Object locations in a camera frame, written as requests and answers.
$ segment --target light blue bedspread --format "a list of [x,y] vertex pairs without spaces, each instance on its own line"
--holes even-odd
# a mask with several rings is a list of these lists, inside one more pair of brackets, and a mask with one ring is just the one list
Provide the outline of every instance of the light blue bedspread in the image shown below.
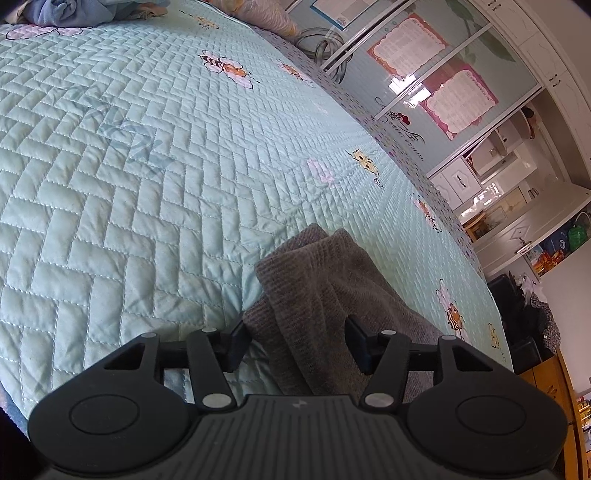
[[[189,0],[169,12],[3,27],[0,381],[25,417],[140,333],[233,324],[261,293],[256,262],[312,222],[510,367],[486,284],[378,143],[249,27]],[[229,376],[239,397],[277,392],[263,358]]]

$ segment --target metal pin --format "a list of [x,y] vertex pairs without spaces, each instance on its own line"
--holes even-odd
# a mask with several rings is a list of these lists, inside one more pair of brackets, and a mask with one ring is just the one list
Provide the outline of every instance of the metal pin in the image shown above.
[[232,399],[225,393],[210,393],[201,402],[208,408],[225,408],[232,403]]
[[394,399],[387,393],[370,393],[365,397],[365,404],[374,408],[388,408]]

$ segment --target sliding glass door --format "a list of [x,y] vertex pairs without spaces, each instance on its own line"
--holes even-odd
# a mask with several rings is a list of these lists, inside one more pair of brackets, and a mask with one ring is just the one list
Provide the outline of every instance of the sliding glass door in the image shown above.
[[539,88],[467,0],[415,0],[377,23],[326,71],[433,174]]

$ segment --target round black pad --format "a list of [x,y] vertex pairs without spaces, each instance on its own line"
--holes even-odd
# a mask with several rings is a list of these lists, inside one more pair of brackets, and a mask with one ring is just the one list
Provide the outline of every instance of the round black pad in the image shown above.
[[437,461],[487,476],[551,467],[567,431],[556,402],[501,367],[445,375],[410,404],[407,424]]
[[516,432],[526,419],[521,405],[508,398],[492,395],[469,398],[458,406],[456,413],[467,429],[485,435],[508,435]]
[[157,460],[188,426],[183,400],[153,378],[91,368],[48,395],[31,413],[28,431],[57,468],[92,475]]
[[139,415],[137,403],[119,395],[97,395],[74,406],[70,420],[85,433],[109,435],[125,430]]

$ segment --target pillow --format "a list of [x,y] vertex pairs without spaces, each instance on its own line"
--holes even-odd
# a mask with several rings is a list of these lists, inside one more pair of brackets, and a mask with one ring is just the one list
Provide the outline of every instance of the pillow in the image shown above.
[[276,33],[281,38],[293,40],[300,29],[275,0],[206,0],[222,12]]

